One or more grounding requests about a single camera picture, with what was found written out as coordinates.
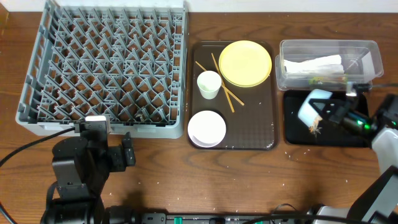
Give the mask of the rice and peanut pile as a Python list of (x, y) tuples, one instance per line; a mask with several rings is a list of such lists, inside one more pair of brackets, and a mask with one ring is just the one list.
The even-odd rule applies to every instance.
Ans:
[(320, 130), (322, 129), (322, 127), (319, 127), (319, 122), (322, 120), (322, 117), (320, 117), (319, 115), (313, 120), (312, 125), (308, 128), (308, 130), (310, 131), (310, 134), (314, 135), (315, 137), (317, 136), (317, 134), (321, 134)]

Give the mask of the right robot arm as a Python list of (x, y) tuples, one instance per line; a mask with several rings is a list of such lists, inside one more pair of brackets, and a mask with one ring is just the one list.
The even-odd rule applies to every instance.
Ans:
[(310, 98), (308, 104), (324, 121), (367, 140), (381, 173), (350, 208), (322, 206), (317, 215), (364, 223), (397, 223), (397, 95), (388, 94), (370, 118), (353, 110), (349, 100)]

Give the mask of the white paper napkin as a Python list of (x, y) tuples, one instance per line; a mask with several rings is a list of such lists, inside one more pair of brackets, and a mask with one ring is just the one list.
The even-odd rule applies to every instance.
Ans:
[(319, 57), (303, 62), (284, 60), (285, 72), (288, 75), (343, 75), (344, 68), (340, 55)]

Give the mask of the light blue bowl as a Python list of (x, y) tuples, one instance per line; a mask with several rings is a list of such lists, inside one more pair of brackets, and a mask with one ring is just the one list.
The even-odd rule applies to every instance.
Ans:
[(332, 92), (315, 89), (310, 92), (298, 111), (298, 118), (308, 127), (314, 128), (322, 120), (315, 109), (310, 105), (311, 99), (327, 100), (332, 96)]

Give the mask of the white pink bowl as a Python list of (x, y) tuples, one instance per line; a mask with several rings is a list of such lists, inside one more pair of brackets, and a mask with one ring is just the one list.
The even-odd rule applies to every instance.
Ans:
[(214, 111), (196, 113), (189, 120), (187, 128), (188, 137), (198, 147), (214, 147), (226, 136), (226, 122)]

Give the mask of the white paper cup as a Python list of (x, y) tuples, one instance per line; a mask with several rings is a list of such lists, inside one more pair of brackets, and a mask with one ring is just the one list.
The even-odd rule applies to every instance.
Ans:
[(197, 86), (199, 87), (202, 97), (206, 100), (215, 98), (221, 85), (221, 77), (214, 71), (202, 72), (197, 78)]

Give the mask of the green snack wrapper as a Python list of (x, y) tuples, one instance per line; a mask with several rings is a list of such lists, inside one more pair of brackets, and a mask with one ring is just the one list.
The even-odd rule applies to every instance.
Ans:
[(345, 77), (313, 77), (309, 79), (309, 85), (345, 85), (347, 80)]

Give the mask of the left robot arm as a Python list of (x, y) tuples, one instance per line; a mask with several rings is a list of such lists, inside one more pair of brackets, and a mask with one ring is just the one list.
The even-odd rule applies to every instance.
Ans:
[(120, 145), (109, 146), (104, 131), (83, 131), (52, 149), (56, 176), (47, 191), (41, 223), (140, 223), (142, 218), (124, 206), (106, 208), (101, 198), (112, 172), (136, 164), (132, 139), (126, 133)]

